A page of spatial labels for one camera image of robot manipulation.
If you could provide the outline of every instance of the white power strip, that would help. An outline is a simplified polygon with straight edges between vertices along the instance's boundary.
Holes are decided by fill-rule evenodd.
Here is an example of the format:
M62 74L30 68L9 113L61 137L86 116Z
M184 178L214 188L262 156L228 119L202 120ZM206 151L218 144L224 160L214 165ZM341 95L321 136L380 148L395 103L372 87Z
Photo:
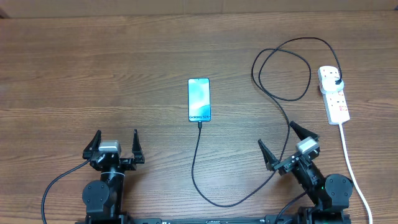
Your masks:
M344 84L336 85L335 80L340 77L338 69L332 66L322 66L318 70L319 87L323 95L323 101L325 102L326 115L328 116L329 124L337 125L340 128L341 142L343 144L344 157L346 159L348 172L353 180L356 191L361 197L366 211L369 216L369 224L373 224L373 217L371 209L359 189L358 183L356 182L354 172L349 163L346 141L344 137L343 123L349 120L349 113L346 98L343 92Z
M336 125L349 120L347 101L343 90L322 95L329 124Z

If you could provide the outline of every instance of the wood grain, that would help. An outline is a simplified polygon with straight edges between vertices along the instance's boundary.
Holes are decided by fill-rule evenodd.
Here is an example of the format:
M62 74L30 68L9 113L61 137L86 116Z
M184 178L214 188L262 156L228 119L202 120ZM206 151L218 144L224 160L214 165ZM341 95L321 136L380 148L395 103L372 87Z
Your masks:
M198 130L187 119L187 79L211 80L213 120L203 125L197 184L217 203L237 202L271 174L256 141L279 155L287 130L280 111L252 83L252 62L260 50L300 36L335 48L356 178L375 223L397 223L397 21L392 11L1 20L0 223L41 223L44 189L83 162L81 152L97 129L103 139L118 139L127 156L138 129L147 162L127 174L124 197L134 217L277 213L302 192L291 175L275 176L233 208L214 207L197 194L190 167ZM313 80L300 101L281 104L290 120L321 135L315 163L322 172L348 175L338 128L327 123L317 85L317 68L335 65L333 55L315 40L286 49L310 62ZM262 79L272 93L293 98L303 92L308 68L276 54ZM291 134L285 157L297 142ZM98 178L83 167L56 183L46 201L49 223L82 220L81 191ZM353 223L366 223L358 194L350 203ZM303 198L289 212L299 205L311 203Z
M11 18L394 10L397 0L0 0Z

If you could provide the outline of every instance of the black wire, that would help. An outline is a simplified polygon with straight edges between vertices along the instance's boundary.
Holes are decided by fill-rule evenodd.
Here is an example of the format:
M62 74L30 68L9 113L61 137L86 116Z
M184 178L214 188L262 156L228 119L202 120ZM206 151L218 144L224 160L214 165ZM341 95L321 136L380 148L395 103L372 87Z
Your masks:
M277 48L275 48L275 49L264 49L264 50L260 51L260 53L257 55L256 59L254 59L253 66L252 66L252 68L251 68L251 77L252 77L252 80L253 80L253 82L256 84L256 86L257 86L261 91L263 91L267 96L269 96L269 97L276 103L276 105L279 107L280 111L281 111L282 114L284 115L285 120L286 120L286 124L287 124L287 135L286 135L286 140L285 140L284 146L283 146L283 148L282 148L282 152L280 153L279 161L282 160L282 157L283 157L284 152L285 152L285 149L286 149L287 141L289 140L289 134L290 134L290 126L289 126L289 123L290 123L290 121L289 121L289 118L287 117L287 114L286 114L285 110L282 108L282 106L279 104L279 102L278 102L276 99L278 99L278 100L283 100L283 101L297 101L297 100L301 99L301 98L306 94L306 92L307 92L307 90L308 90L308 88L309 88L309 86L310 86L310 83L311 83L311 66L310 66L310 64L307 62L307 60L305 60L305 59L304 59L302 56L300 56L299 54L296 54L296 53L291 52L291 51L289 51L289 50L280 49L280 48L281 48L283 45L285 45L286 43L289 43L289 42L294 41L294 40L300 40L300 39L315 39L315 40L320 40L320 41L324 42L324 43L330 48L331 52L332 52L333 55L335 56L335 59L336 59L336 62L337 62L337 66L338 66L338 69L339 69L339 72L340 72L340 79L336 81L336 84L339 84L339 83L341 82L341 79L343 78L343 73L341 72L340 63L339 63L339 61L338 61L338 59L337 59L337 56L336 56L335 51L333 50L333 48L331 47L331 45L330 45L328 42L326 42L325 40L322 40L321 38L318 38L318 37L299 37L299 38L295 38L295 39L288 40L288 41L284 42L283 44L280 44L280 45L279 45ZM257 59L260 57L260 55L261 55L263 52L267 51L267 50L272 50L272 52L268 55L268 57L265 59L264 63L261 65L261 68L260 68L260 71L259 71L259 77L258 77L258 79L259 79L259 84L260 84L260 85L259 85L259 84L256 82L256 79L254 78L254 66L255 66L255 64L256 64L256 62L257 62ZM292 54L292 55L294 55L294 56L300 58L301 60L303 60L303 61L307 64L307 66L308 66L308 70L309 70L309 73L310 73L310 74L309 74L309 78L308 78L308 83L307 83L307 86L305 87L304 92L303 92L298 98L286 99L286 98L281 98L281 97L275 96L275 95L273 95L272 93L270 93L268 90L266 90L266 88L264 87L264 85L263 85L262 82L261 82L261 71L262 71L262 69L264 68L264 66L265 66L266 62L268 61L268 59L269 59L275 52L277 52L277 51L281 51L281 52L285 52L285 53ZM206 197L200 192L198 186L196 185L195 178L194 178L194 176L193 176L193 168L194 168L194 166L195 166L195 160L196 160L196 156L197 156L197 151L198 151L198 146L199 146L199 140L200 140L200 134L201 134L201 127L202 127L201 122L198 123L198 127L199 127L199 135L198 135L197 146L196 146L196 149L195 149L195 155L193 156L192 169L191 169L191 176L192 176L193 185L195 186L197 192L200 194L201 197L203 197L203 199L205 199L205 200L206 200L207 202L209 202L210 204L212 204L212 205L214 205L214 206L217 206L217 207L222 207L222 208L229 208L229 207L233 207L233 206L239 205L240 203L244 202L246 199L248 199L249 197L251 197L252 195L254 195L257 191L259 191L259 190L260 190L263 186L265 186L265 185L268 183L268 181L275 175L276 171L274 171L274 172L266 179L266 181L265 181L263 184L260 185L260 187L258 187L256 190L254 190L254 191L253 191L252 193L250 193L248 196L244 197L242 200L240 200L240 201L238 201L238 202L236 202L236 203L234 203L234 204L231 204L231 205L219 205L219 204L217 204L217 203L212 202L211 200L209 200L208 198L206 198Z
M53 181L51 181L51 183L49 184L49 186L45 189L45 192L43 194L43 199L42 199L42 220L44 224L47 224L47 221L45 219L45 213L44 213L44 202L45 202L45 198L47 196L47 193L49 192L51 186L53 186L54 183L56 183L56 181L58 181L59 179L61 179L62 177L65 177L66 175L70 174L71 172L82 168L84 165L86 165L87 163L89 163L91 161L91 159L88 159L87 161L85 161L84 163L76 166L75 168L71 169L70 171L66 171L63 174L59 175L57 178L55 178Z
M195 182L195 178L193 177L193 168L194 168L194 166L195 166L195 160L196 160L196 158L197 158L197 152L198 152L198 146L199 146L199 140L200 140L201 122L199 122L198 127L199 127L199 135L198 135L197 147L196 147L196 149L195 149L195 155L193 156L192 169L191 169L191 176L192 176L193 185L195 186L196 190L198 191L198 193L200 194L200 196L203 197L203 199L205 199L208 203L210 203L210 204L212 204L212 205L214 205L214 206L217 206L217 207L221 207L221 208L230 208L230 207L239 205L240 203L244 202L246 199L248 199L249 197L251 197L252 195L254 195L254 194L255 194L257 191L259 191L263 186L265 186L265 185L268 183L268 181L269 181L269 180L274 176L274 174L276 173L276 171L274 171L274 172L271 174L271 176L269 176L268 179L267 179L260 187L258 187L255 191L251 192L251 193L250 193L248 196L246 196L244 199L242 199L242 200L240 200L240 201L238 201L238 202L236 202L236 203L234 203L234 204L231 204L231 205L219 205L219 204L217 204L217 203L212 202L211 200L209 200L208 198L206 198L206 197L200 192L200 190L199 190L199 188L198 188L198 186L197 186L197 183Z
M276 216L275 223L278 224L279 218L282 216L282 214L290 207L292 206L298 199L302 198L304 195L307 194L307 191L303 192L299 196L295 197L293 200L291 200L282 210L279 212L279 214Z

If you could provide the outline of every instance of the phone screen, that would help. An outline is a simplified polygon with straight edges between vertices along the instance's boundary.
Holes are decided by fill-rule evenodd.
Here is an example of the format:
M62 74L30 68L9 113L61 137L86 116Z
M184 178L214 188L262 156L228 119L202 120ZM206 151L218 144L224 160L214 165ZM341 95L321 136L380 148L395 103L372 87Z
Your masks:
M191 78L188 80L189 121L210 121L210 80Z

